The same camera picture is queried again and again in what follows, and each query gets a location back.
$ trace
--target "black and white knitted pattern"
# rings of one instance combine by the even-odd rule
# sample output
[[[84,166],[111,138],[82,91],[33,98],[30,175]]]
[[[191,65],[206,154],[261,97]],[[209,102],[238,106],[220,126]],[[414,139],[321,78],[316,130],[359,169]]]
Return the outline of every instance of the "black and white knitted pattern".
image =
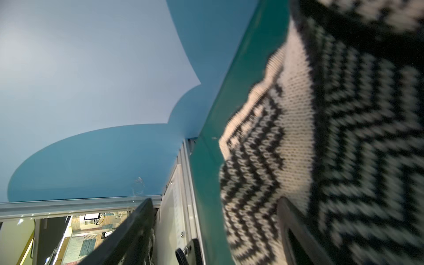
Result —
[[[252,127],[252,124],[261,115],[263,110],[262,100],[270,87],[275,84],[282,70],[284,54],[285,47],[283,46],[270,57],[263,80],[252,87],[246,103],[225,127],[224,133],[219,139],[219,146],[224,159],[230,156],[230,150],[240,144],[240,141]]]
[[[424,264],[424,46],[396,30],[368,38],[375,31],[315,1],[291,8],[284,70],[242,108],[262,112],[236,114],[220,141],[234,261],[286,262],[276,220],[285,196],[346,263]]]
[[[339,13],[397,33],[424,36],[422,0],[318,0]]]

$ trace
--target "wall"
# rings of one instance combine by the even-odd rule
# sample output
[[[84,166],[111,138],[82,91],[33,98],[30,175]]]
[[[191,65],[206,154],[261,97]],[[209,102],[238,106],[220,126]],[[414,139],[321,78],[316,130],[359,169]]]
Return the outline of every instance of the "wall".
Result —
[[[33,220],[25,220],[20,225],[17,221],[4,222],[0,229],[0,257],[1,265],[16,265],[23,249],[34,231]],[[25,263],[31,258],[28,254]]]
[[[256,3],[2,3],[0,201],[160,194]]]

